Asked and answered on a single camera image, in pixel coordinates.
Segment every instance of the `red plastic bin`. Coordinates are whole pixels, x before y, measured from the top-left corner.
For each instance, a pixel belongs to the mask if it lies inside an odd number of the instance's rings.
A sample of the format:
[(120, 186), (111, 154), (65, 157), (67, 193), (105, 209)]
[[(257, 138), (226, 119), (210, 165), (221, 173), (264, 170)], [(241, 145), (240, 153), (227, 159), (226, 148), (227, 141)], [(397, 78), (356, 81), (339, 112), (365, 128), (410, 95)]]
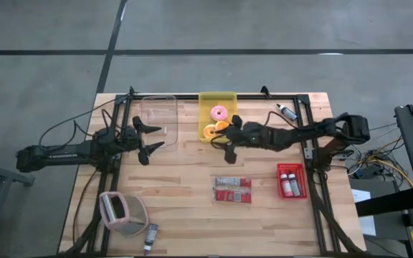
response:
[[(298, 181), (300, 188), (300, 196), (285, 196), (283, 187), (281, 186), (280, 176), (282, 174), (289, 175), (295, 174), (295, 179)], [(277, 182), (278, 182), (278, 194), (282, 199), (306, 199), (307, 198), (307, 186), (305, 184), (305, 171), (304, 166), (300, 163), (279, 163), (277, 164)]]

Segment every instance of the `wooden table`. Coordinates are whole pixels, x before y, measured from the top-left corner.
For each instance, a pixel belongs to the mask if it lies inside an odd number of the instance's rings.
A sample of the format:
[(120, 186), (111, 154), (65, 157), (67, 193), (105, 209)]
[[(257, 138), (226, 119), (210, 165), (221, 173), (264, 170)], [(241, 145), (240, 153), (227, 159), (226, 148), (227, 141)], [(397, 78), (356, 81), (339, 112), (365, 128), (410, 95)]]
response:
[[(326, 93), (309, 95), (315, 121), (332, 117)], [(114, 97), (114, 94), (99, 94), (95, 107)], [(264, 123), (267, 112), (275, 110), (277, 102), (294, 110), (291, 101), (239, 100), (239, 115), (244, 122)], [(112, 112), (112, 108), (112, 103), (105, 106), (109, 113)], [(140, 114), (140, 103), (134, 101), (130, 108), (130, 116)], [(224, 151), (215, 150), (198, 140), (197, 100), (178, 100), (178, 119), (176, 151), (156, 151), (150, 157), (149, 166), (139, 164), (136, 151), (125, 153), (120, 169), (118, 190), (124, 194), (141, 196), (148, 208), (151, 222), (159, 225), (160, 230), (151, 251), (152, 255), (319, 254), (310, 198), (283, 201), (277, 193), (276, 165), (303, 163), (300, 144), (294, 144), (279, 153), (237, 148), (237, 162), (229, 165), (224, 161)], [(277, 116), (271, 117), (269, 126), (289, 128)], [(90, 120), (89, 133), (103, 127), (100, 110), (96, 110)], [(325, 145), (329, 140), (330, 138), (321, 138), (320, 145)], [(92, 166), (79, 167), (59, 251), (64, 251), (72, 245), (72, 218), (84, 185), (93, 171)], [(213, 201), (212, 186), (214, 177), (217, 176), (252, 178), (252, 203)], [(98, 181), (97, 173), (80, 207), (76, 236), (80, 235), (92, 217)], [(329, 172), (328, 187), (335, 218), (355, 244), (365, 249), (344, 169), (333, 168)], [(323, 224), (326, 241), (329, 242), (328, 227), (326, 222)], [(108, 255), (142, 255), (145, 236), (144, 232), (129, 239), (117, 232), (111, 233)]]

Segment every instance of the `small bottle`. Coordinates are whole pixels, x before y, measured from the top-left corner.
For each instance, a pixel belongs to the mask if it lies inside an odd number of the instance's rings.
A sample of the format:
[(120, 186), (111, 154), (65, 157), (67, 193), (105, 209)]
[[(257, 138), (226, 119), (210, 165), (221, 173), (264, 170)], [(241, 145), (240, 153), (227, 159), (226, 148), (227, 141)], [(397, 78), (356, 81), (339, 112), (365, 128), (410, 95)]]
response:
[(280, 112), (287, 118), (291, 119), (291, 121), (295, 121), (298, 119), (298, 116), (291, 111), (289, 108), (285, 107), (284, 105), (277, 104), (278, 109)]
[(156, 240), (158, 225), (150, 224), (148, 234), (146, 235), (146, 239), (144, 239), (144, 248), (143, 253), (146, 256), (152, 248), (152, 244)]
[(285, 173), (281, 174), (280, 176), (280, 183), (281, 187), (283, 188), (283, 193), (285, 194), (286, 197), (291, 197), (293, 196), (293, 191), (291, 190), (291, 185), (290, 181), (288, 179), (288, 176), (286, 176)]
[(295, 179), (295, 174), (291, 173), (289, 177), (290, 177), (291, 190), (293, 190), (294, 196), (300, 196), (299, 183)]

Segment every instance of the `gray floor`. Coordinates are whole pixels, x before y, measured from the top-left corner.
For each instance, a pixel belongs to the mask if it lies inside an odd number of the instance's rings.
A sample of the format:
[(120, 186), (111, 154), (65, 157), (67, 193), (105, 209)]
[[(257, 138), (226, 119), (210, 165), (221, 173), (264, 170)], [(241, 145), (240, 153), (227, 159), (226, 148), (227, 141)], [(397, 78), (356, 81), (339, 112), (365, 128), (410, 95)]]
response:
[[(0, 49), (106, 49), (118, 5), (0, 0)], [(413, 48), (413, 0), (134, 0), (125, 9), (116, 49), (139, 48)], [(0, 57), (1, 167), (13, 170), (17, 150), (36, 144), (54, 123), (90, 109), (103, 61)], [(328, 92), (334, 115), (364, 115), (376, 127), (394, 122), (397, 105), (413, 103), (413, 55), (114, 57), (105, 92), (125, 92), (130, 85), (141, 92), (255, 92), (262, 85), (273, 92)], [(88, 118), (78, 122), (85, 127)], [(65, 140), (68, 126), (46, 143)], [(398, 137), (395, 130), (361, 149)], [(410, 171), (405, 150), (395, 156)], [(34, 174), (32, 188), (14, 185), (0, 222), (0, 254), (57, 251), (75, 171), (46, 168)], [(382, 244), (405, 256), (402, 245)]]

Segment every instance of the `wire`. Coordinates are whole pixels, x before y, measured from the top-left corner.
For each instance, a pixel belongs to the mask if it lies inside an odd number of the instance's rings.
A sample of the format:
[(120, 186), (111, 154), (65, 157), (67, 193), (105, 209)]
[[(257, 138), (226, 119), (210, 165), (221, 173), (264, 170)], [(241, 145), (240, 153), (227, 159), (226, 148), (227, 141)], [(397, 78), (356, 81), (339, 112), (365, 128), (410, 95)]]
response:
[(385, 127), (389, 127), (390, 125), (396, 125), (396, 124), (397, 124), (397, 123), (391, 123), (391, 124), (389, 124), (389, 125), (379, 126), (379, 127), (376, 127), (376, 128), (369, 129), (369, 131), (382, 129), (382, 128), (385, 128)]
[(376, 141), (376, 140), (384, 137), (385, 135), (387, 135), (387, 134), (389, 134), (389, 133), (391, 133), (391, 132), (393, 132), (393, 131), (395, 131), (395, 130), (398, 130), (398, 129), (399, 129), (399, 128), (395, 128), (395, 129), (391, 129), (391, 130), (389, 130), (389, 131), (387, 131), (387, 132), (385, 132), (385, 133), (382, 133), (381, 135), (375, 137), (373, 140), (369, 141), (369, 143), (372, 143), (372, 142), (374, 142), (374, 141)]
[(265, 120), (264, 126), (267, 126), (267, 124), (269, 123), (270, 120), (270, 115), (274, 114), (279, 116), (281, 119), (283, 119), (288, 125), (290, 125), (292, 128), (294, 129), (298, 129), (296, 126), (294, 126), (288, 119), (286, 119), (284, 116), (278, 114), (277, 112), (274, 111), (269, 111), (269, 113), (267, 114), (267, 119)]
[(390, 146), (390, 145), (393, 144), (393, 143), (396, 143), (396, 144), (397, 144), (400, 140), (402, 140), (402, 135), (399, 136), (399, 138), (398, 138), (397, 140), (393, 140), (392, 142), (383, 145), (380, 149), (377, 150), (377, 152), (380, 152), (381, 150), (385, 149), (386, 147)]
[(98, 171), (98, 169), (95, 169), (95, 171), (94, 171), (93, 174), (90, 176), (90, 178), (89, 178), (89, 180), (87, 181), (87, 183), (85, 184), (84, 190), (82, 190), (82, 193), (80, 194), (79, 203), (77, 204), (75, 216), (74, 216), (74, 219), (72, 220), (72, 244), (75, 244), (75, 242), (76, 242), (76, 236), (75, 236), (76, 221), (77, 221), (77, 215), (79, 214), (79, 210), (80, 210), (80, 204), (82, 203), (82, 200), (84, 199), (84, 194), (85, 194), (87, 188), (89, 187), (90, 182), (92, 182), (92, 178), (93, 178), (93, 176), (97, 173), (97, 171)]
[[(38, 142), (39, 148), (40, 148), (41, 150), (43, 150), (44, 152), (47, 152), (47, 153), (50, 152), (50, 151), (61, 150), (61, 149), (64, 148), (66, 145), (68, 145), (69, 143), (71, 143), (71, 141), (74, 139), (74, 137), (75, 137), (75, 135), (76, 135), (76, 128), (79, 128), (81, 132), (83, 132), (83, 133), (85, 133), (86, 135), (88, 135), (88, 134), (76, 123), (76, 121), (75, 121), (74, 119), (79, 118), (79, 117), (82, 117), (83, 115), (87, 115), (88, 113), (91, 113), (91, 112), (97, 110), (98, 108), (101, 108), (102, 106), (104, 106), (104, 105), (106, 105), (106, 104), (108, 104), (108, 103), (110, 103), (110, 102), (112, 102), (112, 101), (116, 101), (116, 100), (119, 100), (119, 99), (121, 99), (121, 98), (123, 98), (123, 97), (127, 97), (127, 96), (129, 96), (129, 94), (130, 94), (130, 93), (127, 93), (127, 94), (122, 95), (122, 96), (120, 96), (120, 97), (117, 97), (117, 98), (115, 98), (115, 99), (113, 99), (113, 100), (104, 102), (103, 104), (101, 104), (101, 105), (93, 108), (92, 110), (88, 110), (87, 112), (84, 112), (84, 113), (82, 113), (82, 114), (76, 115), (76, 116), (74, 116), (74, 117), (72, 117), (72, 118), (68, 118), (68, 119), (63, 120), (62, 122), (60, 122), (60, 123), (58, 123), (58, 124), (56, 124), (56, 125), (53, 125), (51, 128), (47, 129), (47, 130), (41, 135), (41, 137), (39, 138), (39, 142)], [(66, 123), (66, 122), (70, 122), (71, 120), (74, 120), (74, 129), (73, 129), (73, 132), (72, 132), (72, 137), (71, 137), (66, 143), (64, 143), (64, 144), (62, 144), (62, 145), (60, 145), (60, 146), (58, 146), (58, 147), (56, 147), (56, 148), (53, 148), (53, 149), (47, 149), (46, 146), (42, 145), (42, 139), (44, 138), (44, 136), (45, 136), (48, 132), (50, 132), (52, 129), (54, 129), (54, 128), (56, 128), (56, 127), (58, 127), (58, 126), (60, 126), (60, 125), (62, 125), (62, 124), (64, 124), (64, 123)]]
[(105, 125), (107, 125), (107, 123), (106, 123), (106, 118), (105, 118), (105, 116), (103, 115), (103, 113), (105, 113), (108, 117), (109, 117), (109, 119), (111, 119), (111, 121), (113, 120), (113, 117), (108, 113), (108, 111), (106, 111), (106, 110), (101, 110), (101, 115), (103, 116), (103, 120), (105, 121)]
[(376, 246), (382, 248), (385, 252), (387, 252), (387, 253), (389, 253), (389, 254), (393, 254), (394, 256), (397, 256), (397, 257), (402, 257), (402, 256), (399, 255), (399, 254), (395, 254), (395, 253), (389, 251), (388, 249), (386, 249), (385, 247), (381, 246), (380, 244), (377, 244), (376, 242), (374, 242), (374, 241), (372, 241), (372, 240), (370, 240), (370, 239), (367, 239), (366, 237), (365, 237), (364, 239), (367, 240), (367, 241), (369, 241), (369, 242), (371, 242), (372, 244), (375, 244)]
[(356, 172), (358, 172), (358, 171), (363, 167), (363, 164), (365, 164), (365, 163), (371, 163), (371, 161), (368, 161), (368, 160), (366, 160), (366, 161), (358, 161), (358, 163), (355, 164), (355, 165), (353, 165), (352, 167), (350, 167), (349, 170), (351, 170), (351, 168), (353, 168), (354, 166), (358, 166), (358, 165), (359, 165), (358, 168), (356, 168), (354, 171), (348, 173), (347, 175), (348, 175), (348, 176), (351, 176), (351, 175), (355, 174)]
[(397, 145), (398, 145), (398, 143), (399, 143), (399, 140), (401, 140), (401, 139), (402, 139), (402, 135), (399, 136), (399, 138), (398, 138), (397, 140), (394, 140), (394, 141), (391, 142), (391, 143), (394, 143), (393, 148), (391, 148), (390, 150), (382, 151), (382, 152), (377, 151), (377, 152), (374, 153), (374, 155), (382, 154), (382, 155), (385, 155), (385, 156), (389, 156), (390, 154), (393, 153), (393, 151), (401, 148), (401, 147), (404, 145), (404, 142), (403, 142), (400, 146), (397, 147)]
[[(396, 150), (396, 149), (398, 149), (398, 148), (401, 148), (403, 145), (404, 145), (404, 142), (400, 145), (400, 146), (397, 146), (398, 145), (398, 142), (399, 141), (396, 141), (396, 143), (394, 144), (394, 146), (393, 146), (393, 148), (391, 149), (391, 150), (387, 150), (387, 151), (384, 151), (384, 152), (380, 152), (380, 154), (382, 154), (383, 156), (386, 156), (388, 159), (389, 159), (389, 161), (391, 161), (391, 163), (394, 165), (394, 166), (396, 166), (396, 167), (398, 167), (399, 169), (401, 169), (401, 171), (403, 171), (404, 172), (404, 174), (406, 175), (406, 176), (408, 176), (409, 175), (409, 173), (401, 166), (401, 164), (399, 164), (399, 162), (396, 160), (396, 158), (394, 157), (394, 155), (393, 155), (393, 151), (394, 150)], [(404, 177), (403, 176), (401, 176), (401, 175), (399, 175), (400, 176), (400, 182), (399, 182), (399, 185), (398, 185), (398, 187), (401, 187), (401, 185), (402, 185), (402, 183), (404, 182)]]
[(355, 146), (355, 145), (351, 145), (351, 147), (352, 148), (354, 148), (355, 149), (355, 151), (358, 153), (358, 157), (356, 157), (357, 159), (359, 159), (359, 160), (361, 160), (361, 158), (362, 158), (362, 154), (361, 154), (361, 151)]
[(409, 183), (409, 185), (413, 188), (412, 181), (410, 181), (410, 179), (406, 176), (406, 174), (404, 172), (401, 171), (401, 169), (397, 168), (396, 166), (393, 166), (392, 164), (390, 164), (386, 161), (380, 161), (380, 160), (373, 160), (373, 161), (383, 163), (384, 165), (387, 165), (390, 168), (393, 168), (395, 171), (398, 171), (401, 174), (401, 176), (403, 176), (406, 179), (407, 183)]
[(323, 181), (328, 180), (328, 174), (325, 171), (315, 171), (318, 174), (318, 177), (320, 178), (320, 182), (315, 181), (315, 178), (313, 178), (313, 182), (316, 184), (321, 184), (321, 175), (323, 175)]

